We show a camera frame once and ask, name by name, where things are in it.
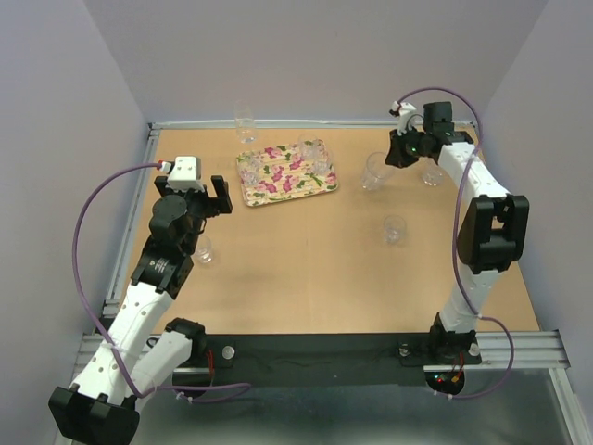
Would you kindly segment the small clear glass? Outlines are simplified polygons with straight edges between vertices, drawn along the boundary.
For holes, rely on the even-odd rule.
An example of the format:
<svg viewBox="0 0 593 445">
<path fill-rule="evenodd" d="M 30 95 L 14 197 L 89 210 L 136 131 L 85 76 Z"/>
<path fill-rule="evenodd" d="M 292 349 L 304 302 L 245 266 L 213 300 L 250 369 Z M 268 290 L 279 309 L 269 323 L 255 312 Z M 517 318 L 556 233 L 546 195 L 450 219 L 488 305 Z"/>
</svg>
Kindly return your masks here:
<svg viewBox="0 0 593 445">
<path fill-rule="evenodd" d="M 259 155 L 256 154 L 251 154 L 248 158 L 249 160 L 249 164 L 254 168 L 254 169 L 259 169 L 262 165 L 262 161 L 261 158 L 259 157 Z"/>
</svg>

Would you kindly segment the tall clear glass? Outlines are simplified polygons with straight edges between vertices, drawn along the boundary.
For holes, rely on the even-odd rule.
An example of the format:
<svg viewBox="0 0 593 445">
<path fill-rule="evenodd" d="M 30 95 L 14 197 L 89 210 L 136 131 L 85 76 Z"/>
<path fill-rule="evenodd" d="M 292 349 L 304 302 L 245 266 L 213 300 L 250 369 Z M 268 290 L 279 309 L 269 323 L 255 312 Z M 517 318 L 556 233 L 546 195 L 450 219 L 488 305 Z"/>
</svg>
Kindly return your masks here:
<svg viewBox="0 0 593 445">
<path fill-rule="evenodd" d="M 257 140 L 257 126 L 251 107 L 242 100 L 234 104 L 234 124 L 236 135 L 241 143 L 248 144 Z"/>
</svg>

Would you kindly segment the clear faceted glass tumbler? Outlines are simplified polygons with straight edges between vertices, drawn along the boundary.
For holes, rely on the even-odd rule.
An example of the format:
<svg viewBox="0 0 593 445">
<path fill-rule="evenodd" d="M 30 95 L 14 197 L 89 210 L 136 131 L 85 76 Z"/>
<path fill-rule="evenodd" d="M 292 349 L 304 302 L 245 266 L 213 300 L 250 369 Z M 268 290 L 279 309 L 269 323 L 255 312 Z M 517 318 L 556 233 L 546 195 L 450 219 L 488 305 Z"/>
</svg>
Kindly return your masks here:
<svg viewBox="0 0 593 445">
<path fill-rule="evenodd" d="M 312 133 L 303 133 L 298 137 L 297 148 L 304 160 L 316 159 L 323 150 L 323 141 Z"/>
</svg>

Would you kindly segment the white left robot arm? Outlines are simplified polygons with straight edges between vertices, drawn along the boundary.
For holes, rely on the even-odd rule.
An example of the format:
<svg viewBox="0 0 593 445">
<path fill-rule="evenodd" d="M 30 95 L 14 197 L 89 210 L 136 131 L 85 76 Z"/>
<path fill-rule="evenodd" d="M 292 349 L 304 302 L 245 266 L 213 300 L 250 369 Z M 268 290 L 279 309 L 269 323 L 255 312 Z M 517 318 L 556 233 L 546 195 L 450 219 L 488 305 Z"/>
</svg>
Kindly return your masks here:
<svg viewBox="0 0 593 445">
<path fill-rule="evenodd" d="M 129 444 L 145 404 L 180 364 L 206 354 L 203 325 L 175 319 L 162 339 L 144 351 L 157 321 L 172 305 L 193 269 L 192 256 L 209 218 L 233 209 L 227 182 L 211 178 L 210 196 L 199 180 L 159 176 L 149 236 L 110 327 L 98 324 L 102 341 L 66 388 L 57 387 L 48 407 L 60 434 L 81 444 Z"/>
</svg>

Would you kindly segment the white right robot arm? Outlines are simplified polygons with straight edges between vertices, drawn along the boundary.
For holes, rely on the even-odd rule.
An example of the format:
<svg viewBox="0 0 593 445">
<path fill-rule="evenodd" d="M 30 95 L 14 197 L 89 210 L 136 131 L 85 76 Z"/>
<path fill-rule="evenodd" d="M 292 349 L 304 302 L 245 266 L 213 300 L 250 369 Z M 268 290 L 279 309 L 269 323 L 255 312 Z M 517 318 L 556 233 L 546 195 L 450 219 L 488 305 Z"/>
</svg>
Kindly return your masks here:
<svg viewBox="0 0 593 445">
<path fill-rule="evenodd" d="M 411 121 L 417 110 L 407 102 L 390 109 L 397 128 L 390 133 L 388 166 L 407 168 L 431 159 L 458 187 L 452 260 L 455 285 L 427 335 L 401 344 L 407 365 L 440 364 L 475 351 L 475 328 L 492 286 L 524 251 L 529 201 L 502 186 L 478 155 L 476 143 L 452 121 L 449 102 L 423 107 L 423 127 Z"/>
</svg>

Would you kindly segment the floral patterned tray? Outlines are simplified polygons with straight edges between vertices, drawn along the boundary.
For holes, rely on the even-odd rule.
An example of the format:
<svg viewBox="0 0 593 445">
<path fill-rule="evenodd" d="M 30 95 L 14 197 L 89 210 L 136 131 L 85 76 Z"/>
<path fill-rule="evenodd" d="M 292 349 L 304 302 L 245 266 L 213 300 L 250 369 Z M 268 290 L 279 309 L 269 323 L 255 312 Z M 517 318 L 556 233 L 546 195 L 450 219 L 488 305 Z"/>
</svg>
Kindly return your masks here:
<svg viewBox="0 0 593 445">
<path fill-rule="evenodd" d="M 246 187 L 243 184 L 243 169 L 253 169 L 249 164 L 251 154 L 259 155 L 262 165 L 259 169 L 259 184 Z M 303 197 L 313 197 L 334 192 L 338 188 L 334 168 L 326 176 L 317 176 L 310 170 L 312 160 L 300 156 L 297 143 L 292 145 L 268 146 L 260 150 L 245 151 L 236 158 L 236 168 L 244 203 L 249 208 L 261 207 Z"/>
</svg>

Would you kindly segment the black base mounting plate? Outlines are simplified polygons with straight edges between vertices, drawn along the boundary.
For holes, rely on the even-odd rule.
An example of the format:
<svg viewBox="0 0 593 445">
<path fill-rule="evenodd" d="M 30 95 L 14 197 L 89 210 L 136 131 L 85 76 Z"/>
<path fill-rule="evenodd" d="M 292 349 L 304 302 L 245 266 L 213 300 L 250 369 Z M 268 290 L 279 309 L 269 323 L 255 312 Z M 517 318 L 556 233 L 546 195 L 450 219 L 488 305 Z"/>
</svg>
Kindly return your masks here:
<svg viewBox="0 0 593 445">
<path fill-rule="evenodd" d="M 422 386 L 426 370 L 480 363 L 468 334 L 209 335 L 200 356 L 173 373 L 176 385 L 254 388 Z"/>
</svg>

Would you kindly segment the aluminium front frame rail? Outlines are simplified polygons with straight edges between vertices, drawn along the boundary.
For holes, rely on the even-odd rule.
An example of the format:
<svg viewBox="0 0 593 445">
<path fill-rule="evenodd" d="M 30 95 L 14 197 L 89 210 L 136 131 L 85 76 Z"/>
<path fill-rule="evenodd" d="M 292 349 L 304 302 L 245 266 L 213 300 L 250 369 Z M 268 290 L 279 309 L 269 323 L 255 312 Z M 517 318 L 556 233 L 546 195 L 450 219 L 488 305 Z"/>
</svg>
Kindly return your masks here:
<svg viewBox="0 0 593 445">
<path fill-rule="evenodd" d="M 558 331 L 512 332 L 514 345 L 513 370 L 568 369 L 571 367 L 568 355 Z M 83 335 L 73 368 L 77 376 L 91 361 L 103 338 L 98 334 Z M 481 362 L 469 364 L 466 370 L 504 370 L 507 368 L 510 350 L 507 337 L 500 332 L 479 332 L 477 343 Z"/>
</svg>

